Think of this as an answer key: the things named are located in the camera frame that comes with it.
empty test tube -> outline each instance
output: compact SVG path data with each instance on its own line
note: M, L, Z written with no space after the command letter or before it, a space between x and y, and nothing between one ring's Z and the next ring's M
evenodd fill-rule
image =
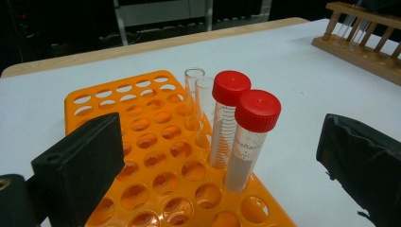
M241 95L235 109L237 126L224 183L227 190L240 193L246 187L266 135L276 125L280 112L280 101L268 92L250 90Z
M364 2L364 0L357 0L356 3L351 8L360 7L363 4L363 2ZM345 17L345 20L342 23L342 25L340 26L339 32L337 33L336 39L334 40L334 44L339 44L340 43L340 40L344 38L344 36L347 33L349 27L355 21L355 18L356 17L352 16L352 15L347 15Z
M200 148L210 148L216 101L212 97L214 80L201 77L195 82L196 138Z
M185 128L195 131L197 127L195 112L195 82L204 77L204 70L198 67L192 67L185 70Z
M227 166L234 140L236 121L234 112L239 96L251 89L249 78L237 71L223 71L216 75L212 95L216 101L210 166Z

table surface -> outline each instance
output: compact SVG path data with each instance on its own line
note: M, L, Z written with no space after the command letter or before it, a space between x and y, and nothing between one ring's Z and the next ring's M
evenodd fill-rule
M30 161L64 136L63 101L73 91L160 69L181 84L191 66L203 68L208 77L230 69L248 75L254 89L269 91L282 103L254 172L294 222L374 226L357 214L363 209L340 184L329 180L316 149L329 113L355 118L400 141L401 88L312 46L328 20L295 21L298 25L284 27L276 22L268 30L266 24L245 26L238 28L240 34L225 31L230 35L211 39L191 35L192 41L169 47L154 42L159 48L136 54L133 45L11 67L7 75L24 75L0 79L0 175L33 174ZM395 46L389 42L383 51Z

wooden test tube rack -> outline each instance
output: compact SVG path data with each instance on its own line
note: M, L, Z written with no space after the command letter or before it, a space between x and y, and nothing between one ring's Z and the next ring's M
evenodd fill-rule
M395 29L401 29L401 18L371 13L364 8L353 8L351 5L342 2L328 3L326 8L333 10L330 22L323 36L315 38L312 44L401 86L401 60L398 59L401 53L401 43L398 44L391 55L381 52L383 45L388 41L392 32ZM342 13L354 16L356 20L351 31L347 34L347 37L341 37L339 41L339 37L332 34L332 32ZM356 44L353 50L350 50L349 44L353 42L353 37L355 37L356 32L358 32L359 24L362 21L369 21L371 23L367 27L366 33L363 35L360 43ZM366 46L366 43L377 25L386 26L387 29L377 46L371 48Z

